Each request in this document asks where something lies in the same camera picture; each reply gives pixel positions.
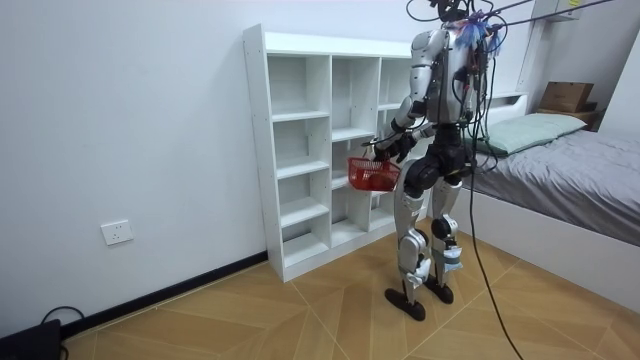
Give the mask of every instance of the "white bookshelf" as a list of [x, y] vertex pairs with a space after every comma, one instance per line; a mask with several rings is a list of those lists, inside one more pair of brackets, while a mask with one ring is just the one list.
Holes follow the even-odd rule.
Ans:
[[395, 230], [393, 194], [353, 189], [347, 158], [408, 95], [410, 44], [257, 25], [244, 49], [267, 251], [288, 281]]

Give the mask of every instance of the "pillow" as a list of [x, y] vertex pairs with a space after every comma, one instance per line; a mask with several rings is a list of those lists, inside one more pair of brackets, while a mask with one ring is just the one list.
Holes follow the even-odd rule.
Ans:
[[585, 125], [581, 120], [566, 115], [521, 116], [490, 125], [489, 142], [478, 141], [478, 151], [489, 153], [491, 148], [496, 155], [507, 156], [544, 145]]
[[556, 138], [571, 134], [572, 132], [578, 131], [587, 125], [584, 121], [568, 115], [531, 114], [525, 117], [537, 119], [537, 121], [546, 123], [550, 130], [553, 129], [553, 131], [558, 134]]

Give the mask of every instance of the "humanoid robot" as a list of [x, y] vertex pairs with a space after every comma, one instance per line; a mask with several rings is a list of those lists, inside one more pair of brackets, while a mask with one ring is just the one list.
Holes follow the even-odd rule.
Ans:
[[[417, 321], [424, 320], [426, 314], [416, 300], [415, 291], [424, 284], [441, 301], [451, 304], [449, 272], [462, 267], [462, 249], [456, 242], [458, 225], [449, 213], [462, 187], [462, 178], [470, 175], [473, 168], [474, 160], [468, 155], [462, 137], [475, 116], [476, 105], [483, 101], [478, 94], [486, 89], [482, 74], [486, 71], [488, 54], [483, 47], [484, 37], [473, 45], [456, 42], [460, 28], [456, 28], [454, 21], [463, 17], [464, 14], [449, 13], [441, 29], [414, 38], [411, 93], [381, 135], [382, 140], [371, 144], [375, 146], [376, 160], [398, 156], [396, 161], [400, 162], [419, 139], [435, 136], [424, 157], [404, 164], [394, 195], [403, 291], [387, 289], [385, 297]], [[426, 124], [423, 121], [413, 127], [425, 116]], [[433, 210], [431, 239], [415, 228], [425, 191], [429, 189]], [[432, 259], [435, 276], [429, 275]]]

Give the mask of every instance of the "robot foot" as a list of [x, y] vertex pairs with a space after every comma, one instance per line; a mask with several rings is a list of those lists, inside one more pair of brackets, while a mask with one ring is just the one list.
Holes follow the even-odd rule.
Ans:
[[394, 289], [387, 289], [384, 292], [384, 297], [393, 304], [393, 306], [407, 313], [416, 321], [423, 321], [427, 317], [427, 313], [424, 310], [424, 306], [419, 302], [409, 304], [407, 297]]
[[453, 291], [451, 291], [451, 288], [446, 284], [444, 286], [440, 286], [435, 276], [429, 275], [427, 281], [424, 282], [424, 286], [436, 294], [443, 303], [453, 304]]

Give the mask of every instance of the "gray bed sheet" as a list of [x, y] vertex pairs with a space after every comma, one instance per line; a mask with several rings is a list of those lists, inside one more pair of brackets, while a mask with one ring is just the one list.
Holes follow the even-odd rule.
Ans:
[[[486, 158], [478, 154], [478, 163]], [[500, 159], [475, 188], [640, 246], [640, 141], [578, 131]]]

